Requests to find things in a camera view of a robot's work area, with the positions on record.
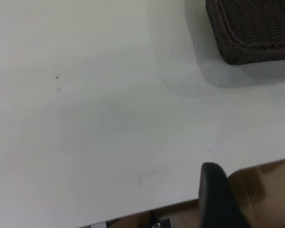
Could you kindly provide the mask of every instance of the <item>dark brown basket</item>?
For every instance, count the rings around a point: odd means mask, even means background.
[[[227,63],[285,59],[285,0],[206,0],[206,8]]]

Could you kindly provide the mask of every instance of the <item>table surface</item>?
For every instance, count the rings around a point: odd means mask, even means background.
[[[0,1],[0,228],[198,197],[285,158],[285,61],[223,62],[204,0]]]

